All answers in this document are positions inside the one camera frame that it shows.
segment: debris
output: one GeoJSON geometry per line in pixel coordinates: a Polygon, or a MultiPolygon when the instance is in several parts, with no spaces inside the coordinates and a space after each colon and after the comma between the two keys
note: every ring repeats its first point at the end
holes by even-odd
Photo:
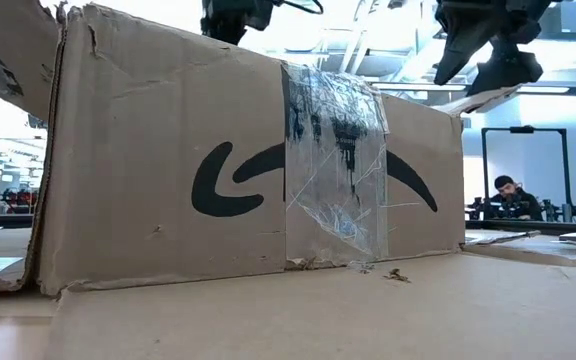
{"type": "Polygon", "coordinates": [[[375,265],[374,264],[368,264],[362,261],[351,261],[348,263],[348,265],[346,266],[346,268],[350,269],[350,270],[355,270],[357,272],[359,272],[360,274],[370,274],[370,270],[374,270],[375,269],[375,265]]]}
{"type": "Polygon", "coordinates": [[[388,275],[384,276],[386,279],[390,279],[390,280],[398,280],[398,281],[403,281],[405,283],[411,283],[411,281],[408,279],[407,276],[403,276],[399,273],[399,269],[395,268],[390,270],[390,272],[388,273],[388,275]]]}
{"type": "Polygon", "coordinates": [[[300,270],[319,270],[334,268],[330,260],[319,260],[316,257],[309,259],[288,259],[286,260],[286,271],[300,271],[300,270]]]}

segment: man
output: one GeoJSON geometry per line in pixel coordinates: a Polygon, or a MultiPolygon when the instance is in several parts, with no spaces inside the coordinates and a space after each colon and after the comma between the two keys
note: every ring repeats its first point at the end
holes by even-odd
{"type": "MultiPolygon", "coordinates": [[[[516,208],[513,214],[520,220],[544,221],[537,199],[525,192],[510,176],[502,175],[496,178],[495,188],[499,194],[493,196],[490,202],[505,203],[516,208]]],[[[494,215],[489,212],[487,218],[491,217],[494,215]]]]}

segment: desk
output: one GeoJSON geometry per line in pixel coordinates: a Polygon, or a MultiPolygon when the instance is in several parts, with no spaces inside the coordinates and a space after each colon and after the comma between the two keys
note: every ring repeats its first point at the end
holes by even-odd
{"type": "Polygon", "coordinates": [[[0,296],[0,360],[38,360],[57,304],[38,295],[0,296]]]}

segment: black curved arrow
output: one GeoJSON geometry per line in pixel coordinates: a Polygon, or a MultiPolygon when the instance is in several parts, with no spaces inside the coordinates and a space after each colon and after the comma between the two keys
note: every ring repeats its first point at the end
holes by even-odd
{"type": "Polygon", "coordinates": [[[232,217],[252,211],[264,202],[264,197],[259,194],[237,197],[217,194],[219,173],[231,152],[231,142],[221,143],[199,165],[192,183],[191,197],[192,206],[200,213],[232,217]]]}
{"type": "Polygon", "coordinates": [[[388,176],[391,176],[416,192],[426,202],[428,207],[434,212],[437,212],[437,202],[428,190],[428,186],[424,180],[417,174],[408,163],[406,163],[399,156],[388,151],[386,153],[386,171],[388,176]]]}
{"type": "MultiPolygon", "coordinates": [[[[249,196],[221,196],[216,193],[219,173],[232,152],[231,142],[224,142],[206,156],[201,162],[192,185],[192,205],[200,213],[215,217],[232,217],[243,215],[259,207],[264,202],[260,194],[249,196]]],[[[285,145],[272,146],[250,159],[244,161],[235,170],[232,180],[237,183],[246,182],[256,176],[285,167],[285,145]]],[[[437,202],[417,172],[399,156],[386,154],[388,176],[391,176],[414,192],[416,192],[434,212],[438,211],[437,202]]]]}

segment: ceiling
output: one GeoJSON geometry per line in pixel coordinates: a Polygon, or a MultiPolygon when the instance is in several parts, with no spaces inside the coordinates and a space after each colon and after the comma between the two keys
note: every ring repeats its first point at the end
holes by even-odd
{"type": "MultiPolygon", "coordinates": [[[[375,81],[431,83],[444,46],[434,20],[436,0],[400,1],[390,9],[394,1],[321,0],[324,15],[282,6],[266,31],[249,31],[240,45],[375,81]]],[[[536,54],[545,70],[542,83],[576,85],[576,1],[551,4],[540,24],[540,37],[522,50],[536,54]]],[[[476,53],[451,83],[472,83],[477,62],[485,62],[491,50],[487,45],[476,53]]]]}

